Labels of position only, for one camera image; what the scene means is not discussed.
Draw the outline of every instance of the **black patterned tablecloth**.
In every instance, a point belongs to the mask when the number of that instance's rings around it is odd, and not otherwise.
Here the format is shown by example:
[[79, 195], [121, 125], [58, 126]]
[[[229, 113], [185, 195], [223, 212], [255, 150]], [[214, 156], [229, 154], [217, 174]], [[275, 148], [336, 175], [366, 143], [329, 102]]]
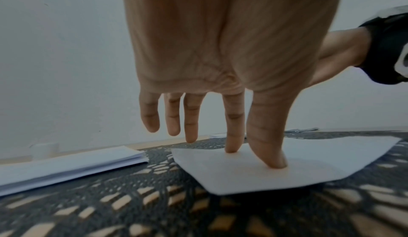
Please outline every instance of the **black patterned tablecloth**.
[[408, 133], [354, 175], [308, 187], [216, 196], [173, 161], [170, 148], [217, 149], [225, 139], [146, 149], [130, 166], [0, 199], [0, 237], [408, 236]]

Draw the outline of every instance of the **white wall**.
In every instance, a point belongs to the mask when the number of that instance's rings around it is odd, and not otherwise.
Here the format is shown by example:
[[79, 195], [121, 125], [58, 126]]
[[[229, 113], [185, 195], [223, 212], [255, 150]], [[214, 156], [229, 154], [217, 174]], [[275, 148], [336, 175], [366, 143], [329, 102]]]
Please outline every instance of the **white wall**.
[[[342, 0], [332, 30], [405, 4]], [[147, 133], [139, 118], [122, 0], [0, 0], [0, 16], [0, 158], [42, 142], [67, 151], [170, 138], [163, 124]], [[377, 85], [349, 70], [304, 91], [287, 127], [408, 125], [407, 88]], [[199, 134], [225, 131], [221, 97], [209, 94]]]

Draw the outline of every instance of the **hand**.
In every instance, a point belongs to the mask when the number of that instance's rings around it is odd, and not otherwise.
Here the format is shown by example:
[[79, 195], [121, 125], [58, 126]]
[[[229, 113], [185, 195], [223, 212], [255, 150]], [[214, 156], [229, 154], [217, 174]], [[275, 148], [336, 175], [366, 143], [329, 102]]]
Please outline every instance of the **hand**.
[[360, 65], [367, 56], [371, 36], [364, 27], [329, 32], [319, 52], [309, 87], [333, 78], [348, 67]]
[[236, 152], [245, 133], [244, 90], [254, 92], [246, 124], [254, 153], [282, 168], [289, 109], [310, 82], [317, 53], [338, 0], [125, 0], [141, 86], [144, 125], [159, 129], [158, 99], [165, 98], [170, 135], [180, 133], [185, 93], [187, 142], [198, 135], [207, 92], [222, 94], [225, 150]]

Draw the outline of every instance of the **black wristwatch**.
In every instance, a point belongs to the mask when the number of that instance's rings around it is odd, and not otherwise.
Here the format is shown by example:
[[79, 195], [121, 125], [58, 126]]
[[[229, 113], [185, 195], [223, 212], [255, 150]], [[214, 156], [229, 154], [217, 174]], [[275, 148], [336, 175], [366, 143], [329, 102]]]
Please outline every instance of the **black wristwatch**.
[[408, 6], [381, 10], [360, 27], [370, 32], [371, 45], [357, 67], [377, 83], [408, 82]]

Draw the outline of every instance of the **paper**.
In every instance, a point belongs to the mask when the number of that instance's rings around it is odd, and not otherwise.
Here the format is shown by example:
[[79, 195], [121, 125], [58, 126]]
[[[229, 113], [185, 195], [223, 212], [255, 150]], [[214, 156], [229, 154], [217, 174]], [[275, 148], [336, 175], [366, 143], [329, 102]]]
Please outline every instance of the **paper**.
[[0, 196], [148, 162], [142, 151], [125, 146], [0, 166]]
[[[319, 128], [310, 128], [310, 129], [304, 129], [304, 130], [300, 130], [300, 129], [285, 130], [285, 133], [301, 133], [301, 132], [316, 131], [316, 130], [319, 130]], [[226, 137], [227, 137], [226, 133], [210, 135], [210, 138], [226, 138]]]
[[228, 195], [288, 189], [343, 179], [384, 155], [400, 139], [346, 137], [323, 140], [284, 138], [285, 169], [268, 168], [248, 144], [237, 153], [224, 149], [172, 149], [174, 161], [208, 192]]

